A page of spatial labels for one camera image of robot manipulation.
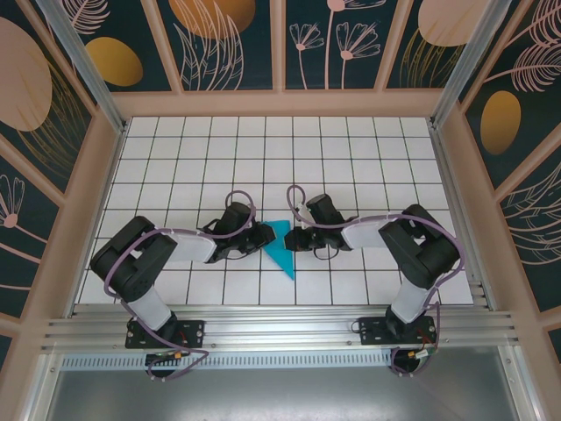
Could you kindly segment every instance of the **enclosure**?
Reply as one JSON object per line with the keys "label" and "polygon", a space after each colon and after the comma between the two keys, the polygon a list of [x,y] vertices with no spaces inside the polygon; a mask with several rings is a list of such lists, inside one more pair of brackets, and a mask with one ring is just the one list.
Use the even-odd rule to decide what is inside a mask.
{"label": "enclosure", "polygon": [[[0,4],[3,419],[561,417],[561,2]],[[404,281],[386,248],[293,253],[292,278],[259,250],[166,264],[210,354],[150,382],[92,256],[136,216],[202,228],[233,190],[298,226],[292,184],[458,238],[431,367],[397,377],[353,331]]]}

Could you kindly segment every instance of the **white grid mat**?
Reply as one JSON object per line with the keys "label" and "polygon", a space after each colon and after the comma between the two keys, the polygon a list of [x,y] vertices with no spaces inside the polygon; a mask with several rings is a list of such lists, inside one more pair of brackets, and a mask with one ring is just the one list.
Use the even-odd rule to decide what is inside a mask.
{"label": "white grid mat", "polygon": [[[345,218],[420,203],[454,233],[424,118],[134,118],[93,252],[135,215],[158,226],[206,225],[222,216],[233,189],[252,196],[258,220],[294,223],[286,203],[293,182],[308,199],[328,193]],[[168,264],[156,289],[168,304],[389,304],[401,283],[386,249],[332,260],[297,253],[295,269],[292,281],[264,253]],[[439,295],[442,304],[472,304],[464,272]],[[113,299],[87,271],[76,302]]]}

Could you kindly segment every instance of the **blue triangular block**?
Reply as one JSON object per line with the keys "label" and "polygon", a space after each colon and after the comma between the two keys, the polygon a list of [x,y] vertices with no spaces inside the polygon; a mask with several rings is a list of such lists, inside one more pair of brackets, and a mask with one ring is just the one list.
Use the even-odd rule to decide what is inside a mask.
{"label": "blue triangular block", "polygon": [[267,221],[264,224],[273,228],[276,235],[276,239],[272,243],[263,247],[265,253],[290,276],[290,279],[294,280],[295,262],[293,253],[284,247],[284,236],[290,232],[290,221]]}

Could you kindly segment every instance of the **white arm segment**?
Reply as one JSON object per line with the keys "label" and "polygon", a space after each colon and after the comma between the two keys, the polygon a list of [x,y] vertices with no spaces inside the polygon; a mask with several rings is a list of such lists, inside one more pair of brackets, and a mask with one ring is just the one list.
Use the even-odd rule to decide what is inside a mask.
{"label": "white arm segment", "polygon": [[384,243],[378,230],[388,222],[390,222],[389,219],[360,222],[347,226],[341,231],[341,234],[343,235],[344,242],[352,249],[361,247],[386,248],[386,243]]}
{"label": "white arm segment", "polygon": [[[169,236],[177,243],[177,247],[168,261],[205,262],[217,248],[214,241],[198,235],[173,233]],[[154,286],[137,301],[128,304],[153,331],[159,330],[172,316],[171,310],[161,300]]]}
{"label": "white arm segment", "polygon": [[392,302],[392,312],[405,324],[413,322],[423,313],[424,302],[431,290],[416,287],[403,276],[403,283]]}

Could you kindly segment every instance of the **black mounting plate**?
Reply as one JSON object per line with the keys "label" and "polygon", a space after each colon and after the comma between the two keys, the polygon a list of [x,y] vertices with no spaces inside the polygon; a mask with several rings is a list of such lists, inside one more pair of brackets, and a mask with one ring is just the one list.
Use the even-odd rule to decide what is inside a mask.
{"label": "black mounting plate", "polygon": [[418,334],[421,330],[427,338],[435,342],[437,331],[435,321],[431,316],[422,316],[415,321],[415,327],[406,333],[403,338],[397,339],[386,328],[386,318],[360,318],[358,324],[360,343],[362,345],[414,345],[423,343],[423,336]]}
{"label": "black mounting plate", "polygon": [[[126,341],[124,347],[127,349],[161,349],[168,348],[158,340],[154,339],[144,328],[131,320],[127,324]],[[177,322],[178,332],[171,342],[187,348],[201,348],[204,338],[204,321],[202,320],[179,320]]]}

